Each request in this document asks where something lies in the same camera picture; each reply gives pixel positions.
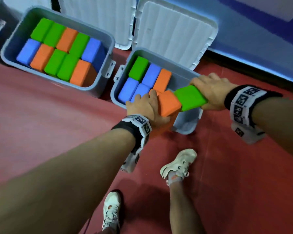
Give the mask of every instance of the blue foam block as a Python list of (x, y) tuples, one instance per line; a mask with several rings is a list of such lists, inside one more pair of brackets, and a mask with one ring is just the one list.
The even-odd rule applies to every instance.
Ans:
[(143, 95), (145, 95), (145, 94), (148, 94), (149, 91), (150, 91), (150, 89), (151, 89), (150, 87), (145, 86), (144, 84), (139, 84), (138, 87), (137, 87), (137, 89), (136, 89), (136, 91), (135, 91), (135, 93), (133, 94), (133, 97), (131, 98), (130, 102), (133, 103), (133, 102), (135, 101), (135, 96), (136, 96), (137, 94), (140, 94), (141, 97), (142, 97)]
[(142, 84), (144, 84), (145, 86), (148, 86), (150, 88), (153, 88), (161, 70), (162, 70), (161, 67), (152, 63), (149, 66), (149, 69), (147, 70), (147, 72), (142, 80)]
[(106, 53), (102, 42), (97, 39), (90, 38), (86, 49), (82, 54), (82, 60), (92, 63), (96, 72), (99, 73), (105, 56)]
[(123, 104), (125, 104), (126, 101), (130, 101), (138, 85), (139, 82), (137, 80), (133, 78), (128, 78), (118, 95), (118, 100), (121, 101)]
[(18, 54), (16, 60), (28, 67), (30, 67), (30, 63), (34, 56), (36, 55), (41, 43), (34, 40), (28, 39), (22, 48), (21, 52)]

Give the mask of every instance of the hand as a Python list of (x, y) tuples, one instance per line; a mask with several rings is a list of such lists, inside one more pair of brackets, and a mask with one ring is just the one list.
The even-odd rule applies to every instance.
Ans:
[(170, 117), (161, 117), (158, 114), (158, 100), (155, 90), (151, 90), (150, 95), (145, 94), (142, 98), (140, 94), (135, 96), (133, 103), (127, 101), (127, 116), (140, 114), (149, 119), (152, 127), (162, 126), (170, 121)]
[(203, 110), (218, 111), (225, 109), (225, 98), (227, 94), (238, 86), (230, 83), (227, 78), (219, 78), (215, 73), (193, 78), (190, 84), (197, 87), (207, 98), (208, 103), (201, 107)]

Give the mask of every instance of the shoe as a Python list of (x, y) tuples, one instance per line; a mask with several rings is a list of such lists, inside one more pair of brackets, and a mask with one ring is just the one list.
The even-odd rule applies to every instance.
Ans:
[(120, 222), (119, 222), (119, 211), (122, 203), (122, 194), (119, 191), (111, 191), (105, 201), (103, 206), (103, 224), (102, 230), (106, 227), (111, 227), (119, 233)]
[(194, 162), (196, 156), (197, 153), (193, 149), (184, 149), (178, 153), (174, 161), (162, 167), (160, 175), (166, 180), (166, 184), (168, 184), (167, 175), (170, 171), (175, 171), (176, 175), (181, 177), (182, 180), (184, 177), (188, 177), (189, 166)]

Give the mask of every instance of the forearm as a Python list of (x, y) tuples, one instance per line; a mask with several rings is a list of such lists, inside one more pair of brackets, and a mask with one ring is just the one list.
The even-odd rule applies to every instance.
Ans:
[(293, 100), (268, 98), (252, 113), (254, 123), (293, 155)]
[(109, 131), (0, 187), (0, 233), (77, 233), (135, 145)]

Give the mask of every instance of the blue wall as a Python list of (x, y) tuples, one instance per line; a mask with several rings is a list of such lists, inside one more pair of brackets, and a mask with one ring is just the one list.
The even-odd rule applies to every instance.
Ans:
[(293, 19), (286, 22), (235, 0), (166, 0), (215, 20), (209, 48), (293, 81)]

